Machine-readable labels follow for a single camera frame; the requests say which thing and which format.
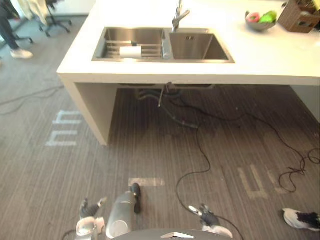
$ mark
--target wooden box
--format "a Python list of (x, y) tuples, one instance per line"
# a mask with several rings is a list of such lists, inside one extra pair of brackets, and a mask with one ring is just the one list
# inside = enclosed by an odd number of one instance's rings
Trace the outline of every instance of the wooden box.
[(320, 13), (313, 7), (298, 5), (296, 0), (290, 0), (285, 6), (278, 23), (289, 32), (309, 33), (320, 21)]

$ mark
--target white countertop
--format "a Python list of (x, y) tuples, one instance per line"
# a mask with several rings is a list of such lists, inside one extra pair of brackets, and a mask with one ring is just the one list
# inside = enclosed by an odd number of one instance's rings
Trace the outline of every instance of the white countertop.
[(214, 29), (235, 63), (92, 61), (104, 27), (171, 28), (175, 0), (97, 0), (58, 74), (64, 81), (128, 84), (320, 85), (320, 33), (292, 33), (280, 24), (264, 33), (246, 26), (245, 12), (278, 17), (282, 1), (183, 0), (191, 13), (180, 28)]

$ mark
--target double sink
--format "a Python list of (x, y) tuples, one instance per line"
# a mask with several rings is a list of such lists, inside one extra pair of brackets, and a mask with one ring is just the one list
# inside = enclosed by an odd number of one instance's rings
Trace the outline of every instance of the double sink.
[(122, 62), (120, 48), (141, 46), (134, 62), (153, 63), (235, 63), (218, 36), (206, 28), (121, 28), (106, 27), (93, 61)]

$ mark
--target fruit bowl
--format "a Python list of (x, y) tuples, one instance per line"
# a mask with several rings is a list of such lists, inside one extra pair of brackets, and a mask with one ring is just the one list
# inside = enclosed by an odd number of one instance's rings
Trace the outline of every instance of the fruit bowl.
[(246, 21), (246, 24), (248, 24), (248, 26), (257, 31), (257, 32), (263, 32), (265, 30), (268, 30), (272, 27), (274, 27), (276, 25), (276, 21), (274, 22), (250, 22), (247, 20), (247, 16), (249, 15), (249, 11), (247, 11), (245, 13), (245, 21)]

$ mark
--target kitchen faucet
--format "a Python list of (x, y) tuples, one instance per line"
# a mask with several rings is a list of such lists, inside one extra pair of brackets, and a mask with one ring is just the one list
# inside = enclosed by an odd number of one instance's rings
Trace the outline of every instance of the kitchen faucet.
[(172, 32), (177, 31), (177, 29), (179, 28), (180, 21), (190, 13), (190, 10), (187, 10), (184, 13), (180, 14), (181, 10), (182, 10), (182, 0), (179, 0), (179, 5), (176, 8), (175, 16), (174, 16), (174, 19), (172, 20), (172, 25), (173, 25)]

